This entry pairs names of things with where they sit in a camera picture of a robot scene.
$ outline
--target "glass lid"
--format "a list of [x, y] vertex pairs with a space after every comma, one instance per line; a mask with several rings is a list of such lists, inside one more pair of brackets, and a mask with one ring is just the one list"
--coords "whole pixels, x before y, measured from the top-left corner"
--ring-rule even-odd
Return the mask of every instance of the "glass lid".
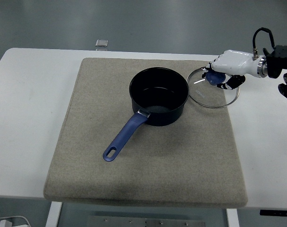
[[226, 107], [236, 101], [239, 87], [233, 90], [221, 89], [216, 85], [225, 83], [230, 76], [223, 73], [207, 73], [204, 68], [197, 69], [188, 76], [189, 96], [198, 104], [208, 108]]

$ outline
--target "white cable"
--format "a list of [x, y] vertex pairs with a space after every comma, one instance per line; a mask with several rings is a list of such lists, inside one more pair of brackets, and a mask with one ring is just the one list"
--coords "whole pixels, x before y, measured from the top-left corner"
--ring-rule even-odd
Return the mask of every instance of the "white cable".
[[1, 217], [0, 219], [7, 219], [7, 218], [23, 218], [24, 220], [26, 220], [28, 226], [31, 227], [31, 225], [30, 225], [28, 219], [26, 219], [24, 216], [19, 216], [19, 215], [17, 215], [17, 216], [11, 216], [11, 217]]

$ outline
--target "gray mat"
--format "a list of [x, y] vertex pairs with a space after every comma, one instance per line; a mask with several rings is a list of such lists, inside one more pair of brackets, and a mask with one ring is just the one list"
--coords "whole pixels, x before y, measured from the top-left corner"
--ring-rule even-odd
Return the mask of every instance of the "gray mat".
[[[103, 205], [244, 206], [247, 195], [226, 108], [207, 109], [189, 99], [175, 123], [144, 124], [113, 162], [102, 158], [133, 114], [128, 87], [136, 73], [166, 67], [186, 78], [205, 65], [203, 61], [84, 59], [44, 196]], [[223, 92], [219, 98], [224, 99]]]

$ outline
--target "saucepan handle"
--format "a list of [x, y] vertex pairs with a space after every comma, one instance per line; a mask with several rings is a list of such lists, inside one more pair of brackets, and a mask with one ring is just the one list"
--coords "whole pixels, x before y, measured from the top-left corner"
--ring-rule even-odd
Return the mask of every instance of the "saucepan handle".
[[[119, 134], [115, 137], [115, 139], [112, 141], [112, 143], [108, 146], [106, 151], [103, 154], [104, 160], [107, 162], [113, 161], [116, 156], [119, 154], [121, 149], [124, 147], [124, 145], [128, 142], [128, 140], [131, 138], [133, 133], [136, 131], [136, 129], [145, 123], [148, 120], [149, 115], [145, 115], [140, 113], [139, 111], [136, 112], [124, 125], [122, 130], [119, 132]], [[114, 154], [111, 157], [108, 157], [108, 154], [114, 150]]]

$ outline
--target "black saucepan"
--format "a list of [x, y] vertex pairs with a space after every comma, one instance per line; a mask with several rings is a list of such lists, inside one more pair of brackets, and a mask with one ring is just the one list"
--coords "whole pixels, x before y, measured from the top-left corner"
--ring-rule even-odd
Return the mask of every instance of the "black saucepan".
[[136, 74], [131, 80], [129, 92], [134, 115], [104, 152], [103, 158], [108, 162], [117, 157], [141, 124], [165, 126], [175, 122], [182, 114], [189, 88], [177, 72], [156, 67]]

